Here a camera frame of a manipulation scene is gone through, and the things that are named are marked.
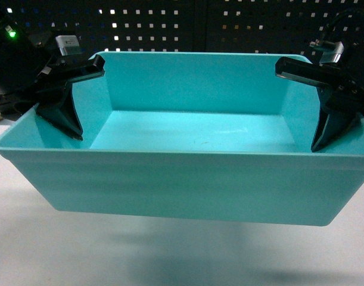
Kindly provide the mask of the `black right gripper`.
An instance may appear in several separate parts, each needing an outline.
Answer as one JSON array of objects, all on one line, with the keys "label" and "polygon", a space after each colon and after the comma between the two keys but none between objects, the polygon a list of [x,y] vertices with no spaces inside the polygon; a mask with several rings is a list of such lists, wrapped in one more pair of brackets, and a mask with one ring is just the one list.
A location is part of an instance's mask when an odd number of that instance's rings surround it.
[{"label": "black right gripper", "polygon": [[289,57],[275,64],[275,75],[320,88],[319,120],[311,144],[318,152],[348,133],[364,117],[364,59],[345,66],[315,65]]}]

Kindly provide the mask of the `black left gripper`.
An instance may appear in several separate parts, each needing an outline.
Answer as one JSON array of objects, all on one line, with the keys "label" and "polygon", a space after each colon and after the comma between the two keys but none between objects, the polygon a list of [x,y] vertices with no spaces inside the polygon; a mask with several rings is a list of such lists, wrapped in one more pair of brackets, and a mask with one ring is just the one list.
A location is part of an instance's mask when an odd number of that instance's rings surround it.
[{"label": "black left gripper", "polygon": [[72,87],[74,83],[102,77],[105,59],[96,55],[88,60],[50,64],[36,79],[17,92],[19,104],[38,104],[36,114],[70,138],[83,140]]}]

